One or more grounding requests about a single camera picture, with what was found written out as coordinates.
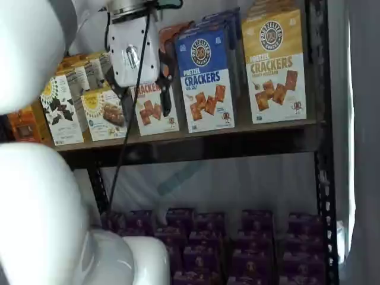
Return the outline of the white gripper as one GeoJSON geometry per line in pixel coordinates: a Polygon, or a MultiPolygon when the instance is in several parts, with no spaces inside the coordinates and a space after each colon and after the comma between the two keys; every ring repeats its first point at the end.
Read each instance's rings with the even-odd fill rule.
{"type": "Polygon", "coordinates": [[[110,59],[113,69],[106,72],[107,95],[104,96],[104,118],[111,124],[129,128],[132,115],[130,86],[157,80],[161,89],[160,101],[164,117],[172,110],[170,87],[175,75],[173,58],[159,49],[155,20],[145,17],[111,24],[109,28],[110,59]],[[168,67],[164,74],[162,65],[168,67]]]}

